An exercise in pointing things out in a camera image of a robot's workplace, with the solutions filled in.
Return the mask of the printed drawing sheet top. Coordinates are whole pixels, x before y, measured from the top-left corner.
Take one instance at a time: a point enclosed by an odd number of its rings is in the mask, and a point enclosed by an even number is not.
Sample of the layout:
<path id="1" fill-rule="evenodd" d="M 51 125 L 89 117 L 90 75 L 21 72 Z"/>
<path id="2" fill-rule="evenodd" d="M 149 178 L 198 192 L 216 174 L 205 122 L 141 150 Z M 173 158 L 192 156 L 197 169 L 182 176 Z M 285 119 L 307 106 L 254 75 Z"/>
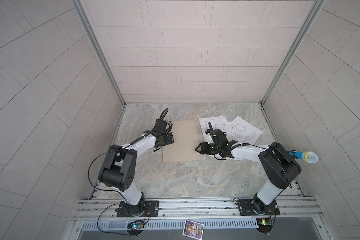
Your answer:
<path id="1" fill-rule="evenodd" d="M 237 116 L 226 130 L 229 141 L 237 141 L 238 143 L 255 144 L 263 132 L 241 117 Z"/>

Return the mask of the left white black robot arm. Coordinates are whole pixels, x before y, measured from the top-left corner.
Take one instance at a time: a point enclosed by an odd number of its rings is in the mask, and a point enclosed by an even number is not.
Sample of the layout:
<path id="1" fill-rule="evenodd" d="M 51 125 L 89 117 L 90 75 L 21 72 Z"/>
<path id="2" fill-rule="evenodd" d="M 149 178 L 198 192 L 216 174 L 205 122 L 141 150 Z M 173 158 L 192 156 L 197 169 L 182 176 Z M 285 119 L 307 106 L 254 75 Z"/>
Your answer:
<path id="1" fill-rule="evenodd" d="M 138 157 L 150 149 L 156 152 L 163 146 L 175 142 L 171 133 L 173 124 L 165 120 L 168 111 L 169 109 L 164 109 L 160 117 L 156 119 L 154 127 L 143 132 L 137 139 L 122 146 L 112 145 L 107 152 L 96 157 L 96 159 L 105 157 L 98 179 L 108 188 L 100 189 L 93 183 L 90 184 L 96 190 L 115 191 L 122 197 L 123 200 L 116 209 L 119 218 L 158 216 L 159 201 L 146 202 L 145 195 L 135 185 L 134 178 Z"/>

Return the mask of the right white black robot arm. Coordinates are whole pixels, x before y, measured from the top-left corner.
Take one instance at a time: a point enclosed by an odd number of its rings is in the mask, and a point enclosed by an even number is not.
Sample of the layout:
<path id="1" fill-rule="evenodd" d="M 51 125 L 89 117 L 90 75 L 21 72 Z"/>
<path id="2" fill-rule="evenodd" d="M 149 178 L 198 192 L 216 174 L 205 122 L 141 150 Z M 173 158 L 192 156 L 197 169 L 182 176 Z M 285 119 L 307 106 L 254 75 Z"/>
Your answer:
<path id="1" fill-rule="evenodd" d="M 248 205 L 257 215 L 275 214 L 270 209 L 275 199 L 301 173 L 297 159 L 304 160 L 302 152 L 287 151 L 280 143 L 274 142 L 260 147 L 250 143 L 229 141 L 227 134 L 213 129 L 212 124 L 206 130 L 208 142 L 200 143 L 195 151 L 201 155 L 211 155 L 217 160 L 250 160 L 260 163 L 268 177 L 263 187 L 254 195 Z"/>

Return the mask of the beige cardboard folder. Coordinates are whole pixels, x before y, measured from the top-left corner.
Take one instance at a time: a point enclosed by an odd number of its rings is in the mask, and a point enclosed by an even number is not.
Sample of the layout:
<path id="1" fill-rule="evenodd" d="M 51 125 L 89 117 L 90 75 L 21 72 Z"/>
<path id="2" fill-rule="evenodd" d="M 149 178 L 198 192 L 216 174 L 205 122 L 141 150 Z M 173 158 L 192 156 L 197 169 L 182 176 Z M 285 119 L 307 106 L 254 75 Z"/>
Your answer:
<path id="1" fill-rule="evenodd" d="M 193 121 L 172 122 L 174 143 L 163 147 L 163 163 L 200 161 L 202 155 L 196 152 L 199 136 Z"/>

